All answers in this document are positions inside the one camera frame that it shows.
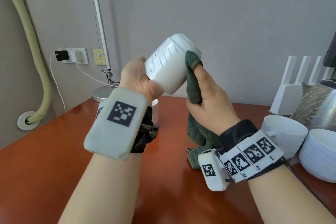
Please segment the cleaning cloth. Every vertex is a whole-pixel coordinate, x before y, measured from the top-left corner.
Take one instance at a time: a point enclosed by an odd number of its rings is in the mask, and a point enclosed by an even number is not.
[[[192,104],[202,103],[201,90],[198,85],[197,78],[194,74],[194,69],[197,64],[201,64],[203,66],[202,61],[196,53],[192,51],[187,51],[185,53],[185,65],[187,68],[187,95],[189,101]],[[205,150],[210,150],[214,148],[218,149],[222,147],[219,136],[200,125],[194,119],[191,113],[189,113],[188,116],[187,135],[191,141],[199,145],[199,147],[195,149],[187,149],[187,151],[189,152],[187,158],[193,169],[201,168],[198,163],[198,155],[200,153]]]

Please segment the hand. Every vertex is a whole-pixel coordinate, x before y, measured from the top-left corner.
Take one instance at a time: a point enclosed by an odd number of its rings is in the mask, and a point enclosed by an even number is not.
[[[119,86],[145,95],[149,101],[148,105],[152,106],[153,100],[164,91],[146,76],[145,61],[144,57],[130,61],[121,72]]]
[[[194,69],[203,102],[201,105],[190,103],[187,107],[195,120],[203,127],[220,135],[236,125],[240,119],[233,110],[228,94],[213,80],[211,75],[198,64]]]

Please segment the kettle lid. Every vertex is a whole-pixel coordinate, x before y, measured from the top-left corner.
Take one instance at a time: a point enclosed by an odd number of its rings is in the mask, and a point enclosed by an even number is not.
[[[336,79],[329,79],[320,81],[320,84],[332,89],[336,89]]]

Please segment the person's left hand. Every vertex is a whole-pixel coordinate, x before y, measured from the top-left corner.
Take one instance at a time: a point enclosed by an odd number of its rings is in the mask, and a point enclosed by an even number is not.
[[[145,70],[145,57],[130,61],[121,72],[120,87],[139,92],[148,98],[148,105],[163,94],[154,81],[149,80]]]

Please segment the person's right arm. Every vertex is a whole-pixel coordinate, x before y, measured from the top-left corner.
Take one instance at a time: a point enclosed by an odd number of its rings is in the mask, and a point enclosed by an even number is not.
[[[227,93],[201,65],[196,66],[194,73],[203,102],[191,104],[187,99],[187,107],[199,124],[220,135],[240,119]],[[265,224],[336,223],[336,218],[284,165],[249,180],[249,186]]]

